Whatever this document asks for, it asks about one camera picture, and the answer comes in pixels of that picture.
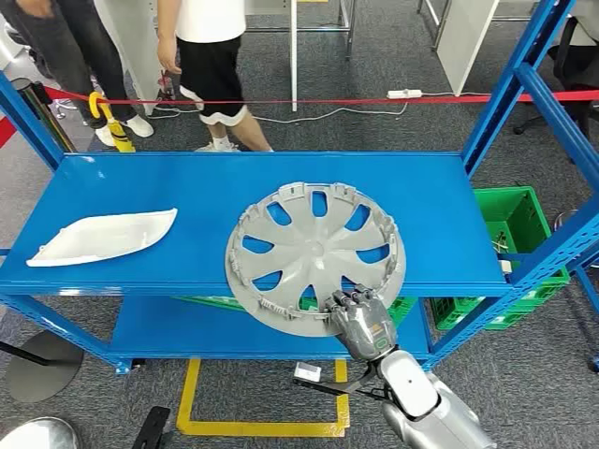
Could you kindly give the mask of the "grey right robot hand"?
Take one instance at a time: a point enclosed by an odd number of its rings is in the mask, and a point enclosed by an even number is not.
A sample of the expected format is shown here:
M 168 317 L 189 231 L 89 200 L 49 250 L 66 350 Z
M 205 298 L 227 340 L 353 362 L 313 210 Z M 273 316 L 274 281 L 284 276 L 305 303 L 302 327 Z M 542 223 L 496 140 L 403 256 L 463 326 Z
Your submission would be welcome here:
M 325 302 L 338 339 L 356 360 L 375 361 L 397 347 L 397 332 L 384 304 L 373 289 L 357 284 L 338 290 Z

